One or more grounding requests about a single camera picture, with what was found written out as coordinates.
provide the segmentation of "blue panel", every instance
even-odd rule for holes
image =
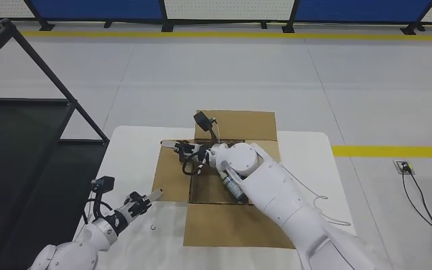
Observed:
[[[32,0],[42,18],[161,19],[159,0]]]
[[[300,0],[296,20],[413,22],[431,0]]]

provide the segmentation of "yellow stripe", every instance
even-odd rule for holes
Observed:
[[[432,146],[344,146],[332,147],[335,157],[423,157],[432,158]]]
[[[432,36],[400,34],[313,34],[276,32],[111,32],[111,31],[22,31],[24,36],[86,38],[324,38],[377,41],[432,41]]]

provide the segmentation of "electrical outlet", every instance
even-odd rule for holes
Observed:
[[[403,171],[403,162],[407,162],[407,161],[401,161],[401,160],[393,160],[393,163],[394,163],[394,166],[396,167],[396,170],[398,171],[398,173],[400,174],[400,175],[402,175],[402,174],[404,174],[404,175],[410,175],[410,173],[408,173],[407,171]],[[412,175],[414,175],[415,174],[415,172],[414,172],[414,168],[412,167],[412,164],[411,163],[409,163],[409,162],[407,162],[407,164],[408,164],[408,166],[410,166],[410,168],[411,168],[411,174]]]

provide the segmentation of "white cable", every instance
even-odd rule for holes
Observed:
[[[217,127],[217,142],[221,143],[221,134],[219,133],[219,124],[216,123],[216,127]]]
[[[202,160],[201,164],[198,165],[198,171],[196,172],[197,175],[201,174],[201,169],[204,167],[204,165],[207,162],[207,159],[208,159],[208,157],[210,157],[210,155],[211,155],[211,151],[210,151],[210,149],[207,149],[205,151],[204,159]]]
[[[325,217],[325,218],[327,218],[327,219],[329,219],[330,221],[328,221],[329,223],[332,223],[332,224],[336,224],[336,225],[340,225],[340,226],[351,226],[351,223],[350,222],[347,222],[347,221],[342,221],[342,220],[339,220],[339,219],[334,219],[334,218],[332,218],[332,217],[329,217],[329,216],[327,216],[326,214],[324,214],[323,213],[323,211],[319,208],[319,207],[317,207],[317,204],[316,204],[316,202],[317,202],[317,200],[318,199],[323,199],[323,200],[328,200],[329,199],[329,197],[327,197],[327,196],[323,196],[323,195],[318,195],[317,193],[315,193],[313,190],[311,190],[308,186],[306,186],[305,184],[303,184],[294,174],[292,174],[291,173],[291,171],[289,171],[282,163],[279,163],[285,170],[286,170],[286,172],[288,172],[295,180],[297,180],[297,182],[299,182],[302,186],[304,186],[304,188],[306,188],[310,193],[312,193],[312,194],[314,194],[315,195],[315,199],[313,200],[313,206],[314,206],[314,208],[318,211],[318,213],[320,214],[320,215],[322,215],[323,217]]]

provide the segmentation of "white pegboard panel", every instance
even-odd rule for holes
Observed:
[[[294,0],[165,0],[168,19],[288,20]]]
[[[24,0],[0,0],[0,18],[34,18]]]
[[[429,10],[429,12],[425,15],[422,22],[432,22],[432,9]]]

